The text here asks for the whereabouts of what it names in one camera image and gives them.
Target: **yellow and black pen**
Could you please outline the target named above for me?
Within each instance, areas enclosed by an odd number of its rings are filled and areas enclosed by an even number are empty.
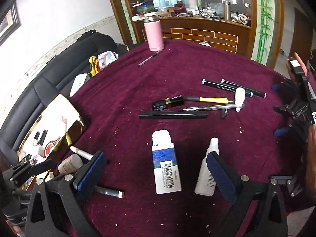
[[[234,103],[233,101],[230,101],[227,98],[223,98],[223,97],[205,98],[205,97],[196,97],[196,96],[184,96],[183,99],[185,101],[214,102],[214,103],[222,103],[222,104]]]

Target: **picture frame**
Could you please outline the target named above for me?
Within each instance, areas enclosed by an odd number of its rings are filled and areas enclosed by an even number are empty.
[[[21,26],[21,24],[18,17],[16,3],[14,3],[3,21],[0,23],[0,46],[19,26]]]

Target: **blue gripper pad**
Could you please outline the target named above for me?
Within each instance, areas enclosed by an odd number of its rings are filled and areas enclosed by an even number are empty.
[[[225,200],[234,204],[241,189],[239,175],[226,166],[215,151],[207,155],[206,165]]]
[[[87,164],[84,164],[75,173],[74,188],[77,190],[78,202],[85,201],[93,192],[106,166],[106,156],[97,151]]]

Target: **brick pattern panel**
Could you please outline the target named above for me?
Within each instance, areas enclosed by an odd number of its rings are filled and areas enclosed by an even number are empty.
[[[147,41],[146,31],[143,28],[143,35],[145,41]],[[210,46],[219,48],[222,50],[236,53],[238,45],[238,36],[197,29],[186,28],[162,28],[162,34],[164,39],[177,40],[182,39],[188,42],[208,42]]]

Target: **spray bottle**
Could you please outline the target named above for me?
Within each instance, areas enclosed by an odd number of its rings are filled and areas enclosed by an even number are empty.
[[[210,146],[206,151],[206,156],[202,160],[200,174],[194,191],[196,194],[205,196],[212,196],[214,194],[216,182],[206,166],[206,157],[211,151],[216,151],[219,155],[218,138],[211,139]]]

